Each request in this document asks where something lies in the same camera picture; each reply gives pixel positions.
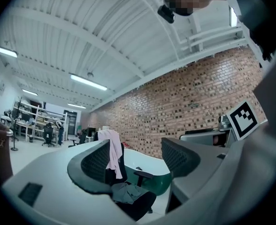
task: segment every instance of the computer monitor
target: computer monitor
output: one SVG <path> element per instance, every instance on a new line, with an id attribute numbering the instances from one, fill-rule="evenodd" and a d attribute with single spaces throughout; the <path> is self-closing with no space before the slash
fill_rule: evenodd
<path id="1" fill-rule="evenodd" d="M 26 122 L 28 122 L 31 118 L 31 115 L 30 114 L 27 114 L 27 113 L 22 113 L 21 115 L 21 120 L 24 120 Z"/>

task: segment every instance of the pink cloth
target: pink cloth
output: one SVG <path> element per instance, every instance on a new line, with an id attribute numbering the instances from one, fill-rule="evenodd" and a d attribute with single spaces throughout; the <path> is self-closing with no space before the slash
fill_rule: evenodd
<path id="1" fill-rule="evenodd" d="M 98 131 L 98 137 L 99 140 L 110 140 L 110 161 L 106 168 L 115 170 L 117 179 L 123 178 L 118 164 L 118 159 L 123 155 L 118 132 L 109 129 L 100 130 Z"/>

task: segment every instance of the shelving unit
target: shelving unit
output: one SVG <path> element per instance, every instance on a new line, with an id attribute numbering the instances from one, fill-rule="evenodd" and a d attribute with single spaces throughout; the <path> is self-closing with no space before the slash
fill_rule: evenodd
<path id="1" fill-rule="evenodd" d="M 38 106 L 33 106 L 33 105 L 26 104 L 26 103 L 23 103 L 23 102 L 21 102 L 21 104 L 23 106 L 31 107 L 31 108 L 34 108 L 34 109 L 37 110 L 36 113 L 32 113 L 32 112 L 26 111 L 24 109 L 19 109 L 19 111 L 21 111 L 22 113 L 27 113 L 27 114 L 31 114 L 31 115 L 35 116 L 35 121 L 34 121 L 34 125 L 33 125 L 33 128 L 32 128 L 32 136 L 33 136 L 34 139 L 35 138 L 36 139 L 39 139 L 39 138 L 43 139 L 43 137 L 35 136 L 35 132 L 37 131 L 37 132 L 42 132 L 43 133 L 44 130 L 39 129 L 40 128 L 39 125 L 45 126 L 49 122 L 54 127 L 54 133 L 57 135 L 58 131 L 56 131 L 56 126 L 55 126 L 54 122 L 60 121 L 63 124 L 63 127 L 64 127 L 64 133 L 63 133 L 62 140 L 63 141 L 65 140 L 65 134 L 66 134 L 66 131 L 67 131 L 67 126 L 66 126 L 67 113 L 66 114 L 61 114 L 61 113 L 51 112 L 51 111 L 48 111 L 46 109 L 41 108 L 39 105 Z"/>

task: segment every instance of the floor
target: floor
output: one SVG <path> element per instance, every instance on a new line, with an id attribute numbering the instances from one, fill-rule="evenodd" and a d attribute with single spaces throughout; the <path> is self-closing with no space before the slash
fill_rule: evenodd
<path id="1" fill-rule="evenodd" d="M 65 141 L 61 147 L 47 147 L 42 146 L 42 140 L 34 140 L 33 142 L 26 142 L 25 137 L 17 136 L 19 141 L 15 141 L 15 147 L 18 151 L 10 150 L 11 164 L 13 169 L 13 174 L 18 173 L 27 164 L 38 158 L 39 156 L 58 151 L 61 149 L 67 149 L 69 145 L 72 145 L 72 141 Z M 69 139 L 77 139 L 75 136 L 68 136 Z M 13 142 L 10 140 L 10 147 L 13 147 Z M 153 213 L 146 213 L 137 223 L 145 224 L 161 218 L 165 215 L 165 209 L 167 207 L 167 202 L 169 198 L 169 189 L 163 194 L 156 198 L 156 201 L 152 205 Z"/>

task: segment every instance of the fluorescent light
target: fluorescent light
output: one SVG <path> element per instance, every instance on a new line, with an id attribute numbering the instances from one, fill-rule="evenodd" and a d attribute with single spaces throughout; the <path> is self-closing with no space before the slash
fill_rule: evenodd
<path id="1" fill-rule="evenodd" d="M 73 74 L 70 75 L 70 78 L 71 78 L 72 80 L 75 80 L 75 81 L 78 81 L 78 82 L 80 82 L 80 83 L 84 83 L 84 84 L 93 86 L 93 87 L 95 87 L 95 88 L 98 88 L 98 89 L 101 89 L 101 90 L 104 90 L 104 91 L 107 90 L 107 88 L 104 87 L 104 86 L 101 86 L 101 85 L 99 85 L 99 84 L 97 84 L 97 83 L 95 83 L 95 82 L 89 81 L 89 80 L 87 80 L 87 79 L 85 79 L 85 78 L 82 78 L 82 77 L 79 77 L 79 76 L 76 76 L 76 75 L 73 75 Z"/>
<path id="2" fill-rule="evenodd" d="M 16 52 L 11 51 L 11 50 L 8 50 L 8 49 L 6 49 L 6 48 L 1 48 L 1 47 L 0 47 L 0 53 L 3 53 L 3 54 L 6 54 L 6 55 L 9 55 L 9 56 L 12 56 L 12 57 L 14 57 L 14 58 L 17 57 L 17 53 L 16 53 Z"/>
<path id="3" fill-rule="evenodd" d="M 84 106 L 81 105 L 75 105 L 75 104 L 71 104 L 71 103 L 67 103 L 69 106 L 73 106 L 73 107 L 79 107 L 79 108 L 86 108 Z"/>
<path id="4" fill-rule="evenodd" d="M 22 91 L 27 92 L 27 93 L 29 93 L 29 94 L 31 94 L 31 95 L 38 96 L 38 94 L 35 93 L 35 92 L 30 92 L 30 91 L 27 91 L 27 90 L 25 90 L 25 89 L 22 89 Z"/>
<path id="5" fill-rule="evenodd" d="M 237 27 L 237 16 L 232 7 L 230 8 L 230 21 L 231 21 L 230 23 L 231 27 Z"/>

